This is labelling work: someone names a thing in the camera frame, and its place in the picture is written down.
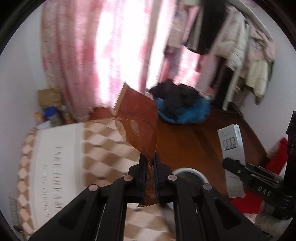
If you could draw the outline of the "hanging clothes on rack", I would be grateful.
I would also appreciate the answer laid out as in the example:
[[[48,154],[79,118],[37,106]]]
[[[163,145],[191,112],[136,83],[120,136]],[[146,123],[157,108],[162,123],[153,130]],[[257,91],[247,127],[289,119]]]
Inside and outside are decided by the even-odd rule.
[[[226,110],[237,92],[261,104],[273,73],[274,40],[243,1],[178,1],[162,80],[173,80],[184,50],[197,54],[196,90]]]

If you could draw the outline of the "white blue long box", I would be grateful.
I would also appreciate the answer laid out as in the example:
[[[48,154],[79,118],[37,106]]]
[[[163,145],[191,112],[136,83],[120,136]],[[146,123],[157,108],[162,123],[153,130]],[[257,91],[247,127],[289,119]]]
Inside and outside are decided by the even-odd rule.
[[[243,140],[239,125],[232,124],[217,130],[223,159],[230,158],[245,165]],[[226,187],[229,198],[243,198],[245,196],[243,183],[236,174],[225,168]]]

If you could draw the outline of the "red blanket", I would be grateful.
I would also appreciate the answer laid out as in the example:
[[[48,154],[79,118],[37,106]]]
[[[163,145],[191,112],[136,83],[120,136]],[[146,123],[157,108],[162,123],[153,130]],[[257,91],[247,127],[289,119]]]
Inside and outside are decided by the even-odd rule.
[[[282,138],[267,154],[265,167],[239,164],[231,159],[224,160],[223,166],[229,167],[238,175],[246,187],[244,197],[232,198],[230,203],[241,213],[257,214],[264,200],[275,204],[279,201],[281,184],[287,166],[288,141]]]

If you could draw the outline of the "checkered table cloth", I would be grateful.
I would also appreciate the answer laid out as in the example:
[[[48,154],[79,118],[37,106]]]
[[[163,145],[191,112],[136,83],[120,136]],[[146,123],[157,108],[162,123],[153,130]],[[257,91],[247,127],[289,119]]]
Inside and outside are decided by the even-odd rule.
[[[17,183],[25,238],[87,186],[112,184],[139,158],[139,151],[122,138],[113,118],[30,131],[22,148]]]

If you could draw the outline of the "blue black clothes pile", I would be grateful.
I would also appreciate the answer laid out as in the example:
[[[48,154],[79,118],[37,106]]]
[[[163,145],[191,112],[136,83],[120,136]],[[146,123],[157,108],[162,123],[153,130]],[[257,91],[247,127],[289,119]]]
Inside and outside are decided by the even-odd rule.
[[[171,79],[158,83],[148,93],[157,104],[159,116],[169,123],[201,123],[211,111],[210,103],[195,88],[174,84]]]

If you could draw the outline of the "brown paper bag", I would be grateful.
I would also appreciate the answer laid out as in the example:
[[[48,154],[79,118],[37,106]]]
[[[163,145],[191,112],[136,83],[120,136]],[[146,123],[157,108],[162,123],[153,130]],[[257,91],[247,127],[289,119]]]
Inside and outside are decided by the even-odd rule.
[[[41,89],[37,91],[39,106],[43,109],[59,107],[63,104],[62,96],[57,88]]]

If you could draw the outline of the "blue lid white jar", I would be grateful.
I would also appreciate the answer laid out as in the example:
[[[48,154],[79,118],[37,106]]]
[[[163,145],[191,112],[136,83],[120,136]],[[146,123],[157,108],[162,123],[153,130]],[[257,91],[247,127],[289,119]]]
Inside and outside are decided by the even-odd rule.
[[[55,106],[46,108],[44,110],[44,117],[51,122],[51,126],[53,127],[62,125],[58,109]]]

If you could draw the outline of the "clear plastic bottle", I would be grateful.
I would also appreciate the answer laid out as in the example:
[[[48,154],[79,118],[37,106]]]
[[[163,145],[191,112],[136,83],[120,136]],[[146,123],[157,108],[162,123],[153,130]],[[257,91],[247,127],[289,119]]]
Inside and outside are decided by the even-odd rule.
[[[72,123],[74,123],[74,120],[73,120],[73,118],[71,117],[71,115],[70,115],[70,113],[69,113],[69,111],[68,111],[66,105],[61,105],[61,106],[60,106],[60,110],[61,110],[62,115],[63,115],[63,118],[64,118],[64,120],[65,120],[65,122],[66,122],[67,124],[72,124]]]

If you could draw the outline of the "orange cap small bottle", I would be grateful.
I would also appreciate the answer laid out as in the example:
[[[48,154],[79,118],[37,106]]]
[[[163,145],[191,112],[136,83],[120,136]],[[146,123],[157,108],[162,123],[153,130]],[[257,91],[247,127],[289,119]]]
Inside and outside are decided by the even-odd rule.
[[[36,121],[37,121],[38,125],[44,123],[44,119],[38,111],[35,112],[35,117],[36,117]]]

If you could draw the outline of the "brown snack packet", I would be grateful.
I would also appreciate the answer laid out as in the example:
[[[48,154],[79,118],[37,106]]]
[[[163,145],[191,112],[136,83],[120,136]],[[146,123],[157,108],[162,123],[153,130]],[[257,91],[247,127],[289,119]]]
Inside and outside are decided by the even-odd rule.
[[[158,139],[158,110],[154,100],[123,84],[113,115],[123,139],[146,158],[144,199],[140,206],[157,204],[154,184],[154,154]]]

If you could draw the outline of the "white wall socket strip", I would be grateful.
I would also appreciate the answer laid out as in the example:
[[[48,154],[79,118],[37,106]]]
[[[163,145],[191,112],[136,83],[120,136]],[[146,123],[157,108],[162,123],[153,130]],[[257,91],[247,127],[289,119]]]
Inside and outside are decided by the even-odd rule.
[[[22,226],[20,224],[17,201],[12,197],[8,197],[8,200],[9,200],[9,211],[10,211],[10,215],[11,215],[11,221],[12,221],[12,224],[13,224],[13,229],[17,233],[22,234],[23,229],[22,229]]]

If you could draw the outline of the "white round trash bin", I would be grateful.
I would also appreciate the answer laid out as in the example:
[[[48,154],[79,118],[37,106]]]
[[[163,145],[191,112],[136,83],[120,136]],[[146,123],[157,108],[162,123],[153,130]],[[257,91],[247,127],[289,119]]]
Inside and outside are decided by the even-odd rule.
[[[197,204],[200,198],[200,188],[209,183],[206,176],[200,171],[193,168],[179,168],[173,171],[173,174],[187,182],[187,187],[191,190],[192,200]]]

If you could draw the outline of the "pink floral curtain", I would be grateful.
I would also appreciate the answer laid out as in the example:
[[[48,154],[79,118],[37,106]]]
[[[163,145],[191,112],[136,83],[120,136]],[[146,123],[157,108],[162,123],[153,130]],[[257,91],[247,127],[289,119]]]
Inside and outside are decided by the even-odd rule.
[[[41,41],[49,87],[77,121],[111,108],[124,83],[144,92],[167,78],[164,50],[178,1],[46,1]]]

